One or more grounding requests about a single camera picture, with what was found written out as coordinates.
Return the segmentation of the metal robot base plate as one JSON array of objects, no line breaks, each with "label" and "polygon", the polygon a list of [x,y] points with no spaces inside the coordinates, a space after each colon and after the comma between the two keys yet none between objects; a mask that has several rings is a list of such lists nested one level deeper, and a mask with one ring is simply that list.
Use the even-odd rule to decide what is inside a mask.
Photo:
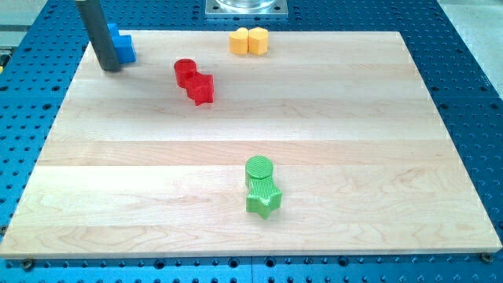
[{"label": "metal robot base plate", "polygon": [[244,17],[244,16],[276,16],[288,15],[287,0],[206,0],[205,15],[207,17]]}]

